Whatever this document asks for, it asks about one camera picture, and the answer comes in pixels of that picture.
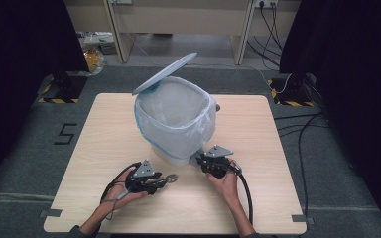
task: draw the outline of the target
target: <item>black curtain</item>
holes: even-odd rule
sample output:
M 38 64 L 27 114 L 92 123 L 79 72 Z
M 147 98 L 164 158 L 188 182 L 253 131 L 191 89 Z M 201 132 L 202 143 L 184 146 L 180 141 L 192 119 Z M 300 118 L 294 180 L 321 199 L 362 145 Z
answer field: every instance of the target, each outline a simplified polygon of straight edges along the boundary
M 88 68 L 63 0 L 0 1 L 0 163 L 43 79 L 76 70 Z
M 381 1 L 302 0 L 280 71 L 317 77 L 329 119 L 381 209 Z

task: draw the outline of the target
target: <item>trash bin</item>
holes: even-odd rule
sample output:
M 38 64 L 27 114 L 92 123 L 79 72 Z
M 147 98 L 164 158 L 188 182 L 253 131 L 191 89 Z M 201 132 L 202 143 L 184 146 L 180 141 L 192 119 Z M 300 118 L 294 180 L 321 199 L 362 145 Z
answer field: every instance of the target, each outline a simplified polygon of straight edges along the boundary
M 174 166 L 184 166 L 215 131 L 216 102 L 197 85 L 169 76 L 196 53 L 177 60 L 138 87 L 135 119 L 154 152 Z

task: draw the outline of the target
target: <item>sleeve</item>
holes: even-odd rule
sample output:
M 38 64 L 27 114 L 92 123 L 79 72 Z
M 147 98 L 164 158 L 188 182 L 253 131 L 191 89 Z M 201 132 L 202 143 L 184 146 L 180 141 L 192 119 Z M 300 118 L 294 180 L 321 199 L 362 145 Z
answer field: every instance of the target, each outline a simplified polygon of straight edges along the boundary
M 91 238 L 92 236 L 84 235 L 80 230 L 79 226 L 75 225 L 70 229 L 69 233 L 67 233 L 66 238 Z
M 244 238 L 261 238 L 261 235 L 259 233 L 253 233 L 248 236 L 245 236 Z

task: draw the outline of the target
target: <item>bin lid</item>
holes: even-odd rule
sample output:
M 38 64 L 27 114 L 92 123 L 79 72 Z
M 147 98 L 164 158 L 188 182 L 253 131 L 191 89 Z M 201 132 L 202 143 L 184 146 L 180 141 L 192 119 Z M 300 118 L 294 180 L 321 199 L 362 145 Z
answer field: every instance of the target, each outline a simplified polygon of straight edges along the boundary
M 150 79 L 145 81 L 141 86 L 137 87 L 133 92 L 132 95 L 136 95 L 144 91 L 145 89 L 151 87 L 152 85 L 156 84 L 163 78 L 169 76 L 179 68 L 183 67 L 185 64 L 187 64 L 189 61 L 191 61 L 194 57 L 196 57 L 197 53 L 190 53 L 187 54 L 186 56 L 176 60 L 169 66 L 163 68 L 163 70 L 159 71 L 157 74 L 152 76 Z

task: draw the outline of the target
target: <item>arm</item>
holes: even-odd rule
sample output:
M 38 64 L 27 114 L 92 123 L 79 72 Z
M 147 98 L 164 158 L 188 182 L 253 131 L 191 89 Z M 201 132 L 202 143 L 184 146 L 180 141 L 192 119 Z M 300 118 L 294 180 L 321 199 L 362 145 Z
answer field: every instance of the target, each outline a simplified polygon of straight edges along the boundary
M 219 194 L 227 203 L 228 208 L 233 215 L 240 237 L 249 235 L 252 235 L 251 237 L 257 237 L 255 235 L 256 231 L 249 222 L 239 200 L 237 192 L 237 175 L 233 172 L 227 172 L 223 178 L 216 178 L 211 174 L 206 174 L 206 177 L 214 184 Z
M 100 227 L 100 224 L 104 218 L 113 210 L 118 210 L 129 202 L 141 199 L 148 195 L 146 191 L 129 193 L 123 199 L 116 201 L 116 197 L 126 190 L 125 179 L 128 174 L 129 173 L 124 173 L 116 180 L 116 184 L 109 190 L 107 195 L 104 197 L 103 202 L 97 206 L 91 216 L 79 228 L 73 227 L 67 237 L 92 237 Z

